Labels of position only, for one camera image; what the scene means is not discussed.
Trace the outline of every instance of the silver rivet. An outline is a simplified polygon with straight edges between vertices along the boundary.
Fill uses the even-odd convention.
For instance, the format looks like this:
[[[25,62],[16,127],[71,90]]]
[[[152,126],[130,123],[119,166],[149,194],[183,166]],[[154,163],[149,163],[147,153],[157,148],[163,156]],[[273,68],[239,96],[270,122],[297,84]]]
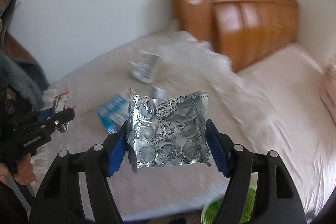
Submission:
[[[65,156],[67,155],[67,153],[68,153],[68,151],[66,151],[66,150],[62,150],[62,151],[60,151],[60,152],[58,153],[58,155],[59,155],[60,157],[65,157]]]
[[[278,152],[274,151],[274,150],[271,150],[269,152],[270,156],[273,157],[273,158],[276,158],[278,156]]]
[[[243,147],[242,145],[240,145],[240,144],[236,144],[236,145],[235,145],[235,150],[236,150],[236,151],[243,151],[243,150],[244,150],[244,147]]]
[[[93,147],[94,150],[96,151],[99,151],[99,150],[102,150],[103,149],[103,145],[102,144],[96,144],[94,147]]]

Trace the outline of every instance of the wooden headboard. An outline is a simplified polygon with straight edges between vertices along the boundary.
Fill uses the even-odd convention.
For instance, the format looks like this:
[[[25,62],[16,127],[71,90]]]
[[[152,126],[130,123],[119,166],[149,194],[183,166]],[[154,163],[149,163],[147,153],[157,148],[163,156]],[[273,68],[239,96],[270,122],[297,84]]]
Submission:
[[[173,0],[180,30],[210,41],[240,70],[294,41],[297,0]]]

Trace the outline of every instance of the person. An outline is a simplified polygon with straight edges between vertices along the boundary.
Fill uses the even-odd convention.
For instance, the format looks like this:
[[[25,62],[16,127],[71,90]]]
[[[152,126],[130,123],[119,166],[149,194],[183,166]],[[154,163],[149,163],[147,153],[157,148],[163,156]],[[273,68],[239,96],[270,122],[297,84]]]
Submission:
[[[14,174],[14,180],[21,185],[27,185],[36,180],[30,159],[31,155],[27,154],[16,165],[17,172]],[[0,163],[0,223],[27,224],[26,210],[22,207],[14,192],[8,187],[6,180],[8,175],[10,175],[8,167]]]

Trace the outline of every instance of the silver blister pack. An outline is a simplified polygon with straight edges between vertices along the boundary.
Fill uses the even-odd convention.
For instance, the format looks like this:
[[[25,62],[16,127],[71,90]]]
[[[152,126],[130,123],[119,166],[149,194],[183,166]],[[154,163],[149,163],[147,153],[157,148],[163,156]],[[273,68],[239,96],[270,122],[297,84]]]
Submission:
[[[205,142],[208,94],[197,91],[172,99],[153,99],[130,92],[127,142],[137,168],[209,164]]]

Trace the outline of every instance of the bed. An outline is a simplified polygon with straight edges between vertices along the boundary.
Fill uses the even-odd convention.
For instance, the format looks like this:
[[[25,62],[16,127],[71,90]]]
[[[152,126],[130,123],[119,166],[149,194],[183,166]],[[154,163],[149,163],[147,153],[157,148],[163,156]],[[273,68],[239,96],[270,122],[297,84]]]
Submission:
[[[69,90],[68,104],[77,105],[76,117],[67,133],[55,132],[52,141],[37,151],[34,158],[36,189],[60,150],[82,152],[104,141],[108,133],[96,115],[99,106],[129,86],[138,93],[149,91],[148,85],[128,73],[129,61],[139,58],[139,50],[160,53],[166,60],[170,59],[170,64],[185,53],[186,63],[179,67],[183,70],[165,67],[166,72],[156,85],[163,88],[168,97],[206,90],[209,93],[206,118],[212,119],[220,132],[230,135],[235,143],[250,151],[278,151],[307,216],[316,215],[336,186],[336,126],[319,97],[323,68],[293,42],[298,27],[297,1],[173,0],[173,6],[181,31],[164,30],[137,39],[92,60],[45,91],[45,107],[50,107],[55,95]],[[222,56],[210,53],[211,47]],[[197,73],[197,68],[204,69],[210,64],[202,61],[202,55],[198,55],[198,59],[188,56],[189,49],[215,57],[208,77]],[[225,56],[231,59],[232,69],[243,80],[244,88],[260,100],[266,98],[261,102],[261,105],[267,102],[263,105],[266,107],[258,111],[268,112],[266,115],[272,113],[276,137],[259,134],[257,128],[252,128],[255,123],[249,121],[242,127],[239,109],[228,102],[225,83],[214,78],[229,64]],[[193,63],[187,64],[189,60],[196,61],[194,70]],[[256,95],[252,87],[258,87],[263,94]],[[125,157],[120,170],[109,179],[122,218],[134,221],[192,211],[223,196],[228,180],[217,171],[212,158],[210,163],[211,167],[170,166],[139,170],[135,174]],[[85,177],[83,174],[79,177],[84,212],[87,218],[93,219],[85,192]]]

